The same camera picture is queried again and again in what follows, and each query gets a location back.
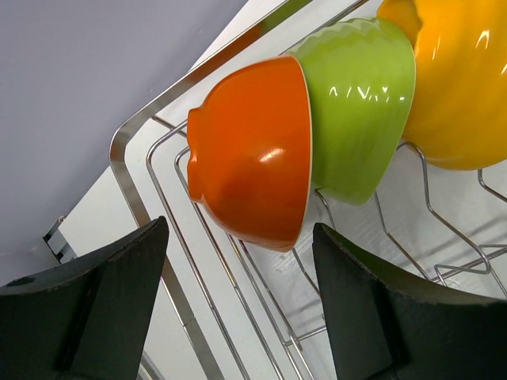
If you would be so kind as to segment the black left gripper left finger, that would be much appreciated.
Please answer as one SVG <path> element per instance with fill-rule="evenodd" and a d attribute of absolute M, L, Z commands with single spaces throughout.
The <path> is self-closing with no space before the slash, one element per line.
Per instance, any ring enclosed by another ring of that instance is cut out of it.
<path fill-rule="evenodd" d="M 2 286 L 1 377 L 136 378 L 168 239 L 168 223 L 159 217 Z"/>

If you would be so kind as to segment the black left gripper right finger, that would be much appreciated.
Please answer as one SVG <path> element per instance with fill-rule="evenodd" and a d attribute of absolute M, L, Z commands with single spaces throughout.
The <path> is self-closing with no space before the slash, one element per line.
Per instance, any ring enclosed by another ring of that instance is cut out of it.
<path fill-rule="evenodd" d="M 314 266 L 339 379 L 503 379 L 506 303 L 444 287 L 313 228 Z"/>

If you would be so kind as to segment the yellow plastic bowl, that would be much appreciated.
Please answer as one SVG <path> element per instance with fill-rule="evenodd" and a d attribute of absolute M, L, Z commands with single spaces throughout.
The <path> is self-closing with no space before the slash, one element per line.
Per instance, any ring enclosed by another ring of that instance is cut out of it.
<path fill-rule="evenodd" d="M 417 80 L 403 139 L 444 169 L 506 159 L 506 3 L 384 1 L 414 49 Z"/>

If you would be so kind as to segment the orange white bowl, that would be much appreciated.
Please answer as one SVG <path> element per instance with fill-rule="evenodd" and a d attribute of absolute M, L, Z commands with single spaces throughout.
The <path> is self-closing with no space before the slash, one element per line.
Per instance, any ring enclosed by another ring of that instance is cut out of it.
<path fill-rule="evenodd" d="M 227 75 L 187 118 L 189 197 L 233 236 L 287 252 L 311 187 L 307 84 L 290 55 Z"/>

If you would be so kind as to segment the green white square bowl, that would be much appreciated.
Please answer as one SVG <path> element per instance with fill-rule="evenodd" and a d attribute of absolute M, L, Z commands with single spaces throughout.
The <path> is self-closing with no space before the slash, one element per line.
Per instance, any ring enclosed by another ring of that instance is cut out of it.
<path fill-rule="evenodd" d="M 365 203 L 378 187 L 408 120 L 416 87 L 409 39 L 393 22 L 352 18 L 289 50 L 307 82 L 312 183 L 336 200 Z"/>

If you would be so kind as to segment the aluminium frame rail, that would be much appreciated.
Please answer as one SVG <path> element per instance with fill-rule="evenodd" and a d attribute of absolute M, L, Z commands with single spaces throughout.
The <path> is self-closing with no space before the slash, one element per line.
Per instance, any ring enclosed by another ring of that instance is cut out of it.
<path fill-rule="evenodd" d="M 65 215 L 59 216 L 43 236 L 44 243 L 60 264 L 67 262 L 71 256 L 71 247 L 59 231 L 65 218 Z"/>

